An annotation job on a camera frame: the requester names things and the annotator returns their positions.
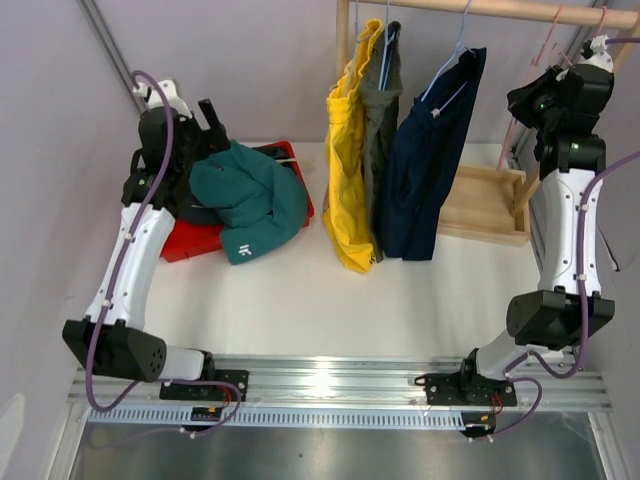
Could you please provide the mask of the pink hanger of teal shorts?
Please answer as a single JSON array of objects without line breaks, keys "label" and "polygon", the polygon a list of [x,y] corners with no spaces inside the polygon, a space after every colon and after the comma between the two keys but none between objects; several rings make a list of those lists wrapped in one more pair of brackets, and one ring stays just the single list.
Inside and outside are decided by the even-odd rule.
[{"label": "pink hanger of teal shorts", "polygon": [[[556,25],[558,24],[558,21],[560,19],[560,16],[561,16],[561,13],[562,13],[563,9],[564,9],[564,5],[560,4],[558,9],[557,9],[557,11],[556,11],[555,16],[554,16],[554,19],[553,19],[553,22],[552,22],[552,26],[550,27],[549,32],[548,32],[544,42],[541,44],[541,47],[540,47],[540,50],[539,50],[538,54],[535,57],[533,57],[531,59],[531,61],[530,61],[530,64],[529,64],[529,67],[528,67],[528,70],[527,70],[527,74],[526,74],[526,77],[525,77],[525,80],[524,80],[524,85],[528,85],[530,82],[532,82],[534,80],[535,74],[536,74],[536,72],[538,70],[538,67],[539,67],[539,63],[540,63],[540,61],[542,59],[542,56],[543,56],[543,54],[544,54],[544,52],[545,52],[545,50],[547,48],[547,45],[548,45],[549,41],[551,40],[551,37],[552,37],[552,35],[554,33],[554,30],[556,29]],[[504,163],[505,163],[506,156],[507,156],[507,153],[509,151],[509,146],[511,145],[511,138],[512,138],[516,123],[517,123],[517,120],[515,119],[515,117],[511,116],[508,128],[506,130],[506,134],[505,134],[505,137],[504,137],[504,140],[503,140],[503,143],[502,143],[502,148],[501,148],[500,156],[499,156],[499,159],[498,159],[498,163],[497,163],[497,166],[496,166],[497,170],[500,170],[503,167]]]}]

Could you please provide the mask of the dark grey shorts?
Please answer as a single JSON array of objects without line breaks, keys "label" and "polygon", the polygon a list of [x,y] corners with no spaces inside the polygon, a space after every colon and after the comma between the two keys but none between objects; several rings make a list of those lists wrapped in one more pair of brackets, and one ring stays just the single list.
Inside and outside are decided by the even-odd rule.
[{"label": "dark grey shorts", "polygon": [[[274,161],[289,158],[287,150],[283,146],[275,144],[253,147],[253,150],[265,154]],[[222,226],[224,224],[215,209],[202,206],[193,194],[189,194],[188,202],[180,211],[179,219],[197,226]]]}]

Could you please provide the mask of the teal green shorts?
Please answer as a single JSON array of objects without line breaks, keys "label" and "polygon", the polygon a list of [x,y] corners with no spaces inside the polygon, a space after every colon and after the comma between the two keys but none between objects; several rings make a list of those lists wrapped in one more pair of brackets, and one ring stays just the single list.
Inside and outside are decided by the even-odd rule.
[{"label": "teal green shorts", "polygon": [[306,221],[307,190],[294,171],[235,140],[196,162],[189,182],[195,199],[220,218],[222,250],[233,265],[282,247]]}]

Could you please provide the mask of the navy blue shorts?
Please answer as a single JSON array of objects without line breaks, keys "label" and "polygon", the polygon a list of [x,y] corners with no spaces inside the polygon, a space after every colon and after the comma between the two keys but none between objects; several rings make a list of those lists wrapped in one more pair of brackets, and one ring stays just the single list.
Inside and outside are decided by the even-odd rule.
[{"label": "navy blue shorts", "polygon": [[416,106],[398,127],[375,207],[375,232],[384,256],[405,261],[433,258],[441,209],[460,163],[488,51],[470,115],[456,113],[443,124],[422,120]]}]

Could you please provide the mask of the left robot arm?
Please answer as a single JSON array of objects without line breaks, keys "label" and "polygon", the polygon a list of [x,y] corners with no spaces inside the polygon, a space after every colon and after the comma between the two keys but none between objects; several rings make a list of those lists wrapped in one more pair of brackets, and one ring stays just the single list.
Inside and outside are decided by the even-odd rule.
[{"label": "left robot arm", "polygon": [[182,380],[192,398],[204,400],[217,387],[216,374],[206,368],[209,354],[169,346],[144,330],[160,253],[191,199],[192,166],[209,157],[217,141],[229,143],[211,101],[201,100],[198,106],[208,129],[175,108],[157,106],[141,115],[141,146],[123,186],[114,251],[84,317],[66,321],[62,337],[88,375],[139,382]]}]

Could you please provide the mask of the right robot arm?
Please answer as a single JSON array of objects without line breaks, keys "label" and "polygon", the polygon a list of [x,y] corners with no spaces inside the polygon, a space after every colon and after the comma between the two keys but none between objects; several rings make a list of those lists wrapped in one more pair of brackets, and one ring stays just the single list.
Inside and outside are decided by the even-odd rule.
[{"label": "right robot arm", "polygon": [[458,395],[479,403],[504,385],[524,360],[575,347],[572,368],[553,377],[573,376],[582,366],[589,338],[615,313],[603,298],[596,267],[596,216],[606,168],[606,144],[593,129],[611,98],[610,68],[583,61],[563,69],[548,68],[532,83],[508,93],[508,109],[536,132],[546,206],[545,253],[538,287],[514,297],[506,328],[491,343],[462,362]]}]

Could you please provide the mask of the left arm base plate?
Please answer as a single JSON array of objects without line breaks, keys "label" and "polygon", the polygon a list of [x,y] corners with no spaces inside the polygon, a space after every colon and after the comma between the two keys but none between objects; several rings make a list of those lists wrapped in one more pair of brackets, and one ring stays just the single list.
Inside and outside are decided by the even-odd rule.
[{"label": "left arm base plate", "polygon": [[171,382],[168,386],[160,388],[161,400],[175,401],[201,401],[201,402],[233,402],[236,400],[231,385],[240,392],[240,401],[246,400],[249,386],[250,372],[248,370],[222,369],[215,372],[213,381],[215,385],[186,384],[185,382]]}]

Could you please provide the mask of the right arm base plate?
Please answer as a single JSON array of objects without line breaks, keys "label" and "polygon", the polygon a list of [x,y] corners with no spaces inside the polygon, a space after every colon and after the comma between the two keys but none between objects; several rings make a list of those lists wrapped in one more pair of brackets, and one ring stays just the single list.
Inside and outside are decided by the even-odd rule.
[{"label": "right arm base plate", "polygon": [[505,380],[493,380],[460,372],[431,373],[415,377],[413,383],[425,391],[432,406],[505,406],[515,407],[515,386]]}]

